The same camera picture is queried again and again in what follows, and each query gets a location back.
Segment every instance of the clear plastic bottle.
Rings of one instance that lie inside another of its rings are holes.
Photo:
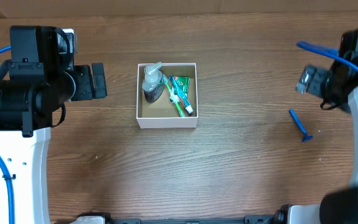
[[[154,65],[147,65],[144,68],[144,80],[142,88],[146,101],[153,103],[160,98],[164,91],[164,84],[162,81],[162,72],[159,70],[162,63],[155,63]]]

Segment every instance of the green packet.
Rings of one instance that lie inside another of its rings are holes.
[[[190,78],[189,77],[173,77],[173,78],[178,82],[181,90],[187,96],[187,93],[189,92]]]

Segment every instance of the open box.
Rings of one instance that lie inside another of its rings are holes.
[[[171,74],[178,77],[190,77],[188,100],[194,112],[192,116],[180,106],[186,115],[181,118],[177,107],[170,101],[167,87],[160,98],[154,103],[148,103],[145,99],[142,83],[144,80],[144,68],[149,63],[137,65],[137,96],[136,96],[136,120],[140,128],[195,128],[198,120],[198,92],[197,71],[195,63],[163,63],[160,71],[169,77]]]

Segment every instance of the brown wall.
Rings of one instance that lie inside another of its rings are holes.
[[[0,17],[358,11],[354,0],[0,0]]]

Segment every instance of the wooden tabletop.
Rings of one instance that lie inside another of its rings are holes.
[[[0,19],[0,48],[19,24],[73,28],[75,63],[102,62],[106,73],[108,97],[67,103],[66,121],[52,131],[53,221],[89,211],[243,217],[319,203],[349,183],[351,115],[322,111],[320,99],[295,91],[306,64],[332,60],[296,42],[338,47],[343,32],[358,28],[358,12]],[[197,64],[196,129],[139,129],[137,64],[159,61]],[[300,142],[290,108],[313,140]]]

